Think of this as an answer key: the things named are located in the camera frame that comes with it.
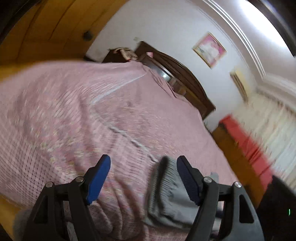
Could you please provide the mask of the grey fleece pants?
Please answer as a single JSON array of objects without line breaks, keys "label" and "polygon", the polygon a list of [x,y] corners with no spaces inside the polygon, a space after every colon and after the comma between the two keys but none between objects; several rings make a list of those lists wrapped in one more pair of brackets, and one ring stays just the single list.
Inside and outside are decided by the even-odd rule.
[{"label": "grey fleece pants", "polygon": [[190,200],[177,171],[177,161],[163,156],[155,164],[147,190],[144,222],[188,232],[199,207]]}]

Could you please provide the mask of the wooden low cabinet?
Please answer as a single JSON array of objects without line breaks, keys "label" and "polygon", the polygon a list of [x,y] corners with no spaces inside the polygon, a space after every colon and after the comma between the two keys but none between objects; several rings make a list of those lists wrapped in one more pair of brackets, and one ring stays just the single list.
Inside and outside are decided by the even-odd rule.
[{"label": "wooden low cabinet", "polygon": [[254,207],[259,207],[273,176],[267,157],[253,139],[233,122],[220,122],[212,136]]}]

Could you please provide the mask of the cream and red curtain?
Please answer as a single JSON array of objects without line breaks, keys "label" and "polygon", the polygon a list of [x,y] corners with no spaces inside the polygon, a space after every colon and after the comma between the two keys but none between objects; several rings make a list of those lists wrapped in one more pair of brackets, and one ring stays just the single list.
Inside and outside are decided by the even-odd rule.
[{"label": "cream and red curtain", "polygon": [[294,111],[256,93],[220,123],[243,151],[263,187],[276,175],[295,190]]}]

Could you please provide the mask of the pink floral bedspread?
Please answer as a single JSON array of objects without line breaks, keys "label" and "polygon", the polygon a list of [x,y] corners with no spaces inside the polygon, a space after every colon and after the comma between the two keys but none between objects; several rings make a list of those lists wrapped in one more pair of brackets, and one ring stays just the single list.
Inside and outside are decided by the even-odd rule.
[{"label": "pink floral bedspread", "polygon": [[236,176],[201,114],[140,62],[44,62],[1,82],[1,194],[32,207],[44,185],[85,174],[103,154],[111,169],[90,206],[106,240],[184,240],[144,223],[151,172],[185,156],[222,184]]}]

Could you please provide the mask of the dark wooden headboard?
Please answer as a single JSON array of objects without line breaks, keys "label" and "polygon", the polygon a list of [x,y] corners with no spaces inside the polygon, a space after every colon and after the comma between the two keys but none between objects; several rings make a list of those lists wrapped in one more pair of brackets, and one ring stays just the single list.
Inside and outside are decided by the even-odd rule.
[{"label": "dark wooden headboard", "polygon": [[[146,52],[153,52],[153,58]],[[175,58],[160,52],[144,41],[138,44],[135,53],[139,61],[158,73],[174,92],[185,97],[201,114],[203,120],[216,110],[195,75]]]}]

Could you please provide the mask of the clothes pile on nightstand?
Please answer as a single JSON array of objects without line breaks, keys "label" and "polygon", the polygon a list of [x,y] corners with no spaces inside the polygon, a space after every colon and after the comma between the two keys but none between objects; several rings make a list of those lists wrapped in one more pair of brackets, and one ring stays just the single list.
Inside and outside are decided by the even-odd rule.
[{"label": "clothes pile on nightstand", "polygon": [[125,63],[129,61],[138,60],[137,54],[135,54],[135,52],[132,49],[126,48],[126,47],[111,49],[110,54],[111,54],[111,62]]}]

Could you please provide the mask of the pink item on headboard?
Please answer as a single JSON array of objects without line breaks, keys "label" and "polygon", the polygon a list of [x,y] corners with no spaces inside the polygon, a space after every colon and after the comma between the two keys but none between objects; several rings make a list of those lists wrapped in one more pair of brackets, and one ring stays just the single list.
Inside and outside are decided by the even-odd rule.
[{"label": "pink item on headboard", "polygon": [[149,56],[150,58],[153,58],[154,54],[153,52],[146,52],[147,56]]}]

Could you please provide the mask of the black wardrobe door knob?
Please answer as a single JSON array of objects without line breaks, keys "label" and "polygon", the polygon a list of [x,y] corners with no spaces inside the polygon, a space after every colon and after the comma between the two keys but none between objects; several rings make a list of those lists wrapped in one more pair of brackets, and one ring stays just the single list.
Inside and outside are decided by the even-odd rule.
[{"label": "black wardrobe door knob", "polygon": [[82,35],[82,39],[85,41],[91,41],[93,38],[93,34],[90,31],[86,31]]}]

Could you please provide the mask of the wooden wardrobe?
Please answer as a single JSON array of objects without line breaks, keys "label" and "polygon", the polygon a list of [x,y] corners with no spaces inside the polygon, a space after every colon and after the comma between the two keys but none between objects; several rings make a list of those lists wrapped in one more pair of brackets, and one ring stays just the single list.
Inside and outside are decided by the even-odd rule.
[{"label": "wooden wardrobe", "polygon": [[[37,1],[1,41],[1,64],[82,58],[125,1]],[[82,39],[84,32],[91,41]]]}]

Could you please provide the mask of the wall air conditioner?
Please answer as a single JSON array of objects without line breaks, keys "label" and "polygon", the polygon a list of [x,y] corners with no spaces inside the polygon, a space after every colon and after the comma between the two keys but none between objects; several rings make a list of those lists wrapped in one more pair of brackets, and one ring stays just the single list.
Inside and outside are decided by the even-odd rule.
[{"label": "wall air conditioner", "polygon": [[232,72],[230,72],[230,76],[235,83],[241,97],[243,98],[243,101],[248,102],[251,89],[244,74],[239,69],[234,69]]}]

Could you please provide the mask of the framed wall picture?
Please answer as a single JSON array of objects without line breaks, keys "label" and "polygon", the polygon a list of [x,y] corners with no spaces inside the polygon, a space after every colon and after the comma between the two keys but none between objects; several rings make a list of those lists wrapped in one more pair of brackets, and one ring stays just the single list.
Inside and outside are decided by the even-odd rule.
[{"label": "framed wall picture", "polygon": [[207,32],[205,36],[194,45],[193,51],[211,69],[227,53],[222,44],[210,32]]}]

